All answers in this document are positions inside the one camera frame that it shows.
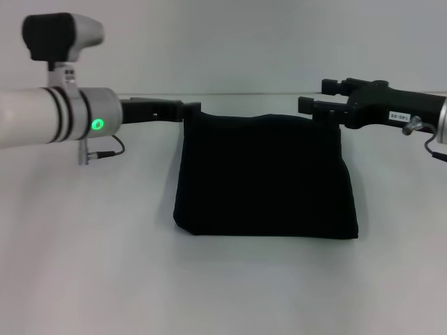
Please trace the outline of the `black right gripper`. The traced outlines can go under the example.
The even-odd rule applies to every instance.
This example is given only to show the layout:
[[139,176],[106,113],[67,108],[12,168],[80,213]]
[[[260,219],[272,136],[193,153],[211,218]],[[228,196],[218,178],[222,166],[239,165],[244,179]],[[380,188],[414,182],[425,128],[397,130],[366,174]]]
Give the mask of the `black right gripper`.
[[359,129],[368,125],[387,125],[401,128],[417,116],[438,126],[446,98],[432,94],[402,91],[389,87],[388,82],[372,82],[346,78],[341,82],[324,79],[321,93],[328,96],[348,96],[346,104],[298,98],[298,112],[312,116],[318,122],[343,122],[347,128]]

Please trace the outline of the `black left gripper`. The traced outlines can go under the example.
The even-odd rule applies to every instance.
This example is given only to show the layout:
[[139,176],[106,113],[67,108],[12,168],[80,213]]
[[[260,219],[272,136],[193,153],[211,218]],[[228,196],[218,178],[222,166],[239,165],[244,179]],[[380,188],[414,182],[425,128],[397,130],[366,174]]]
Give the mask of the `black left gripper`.
[[183,103],[179,100],[131,98],[120,100],[123,124],[151,121],[181,122],[201,113],[200,102]]

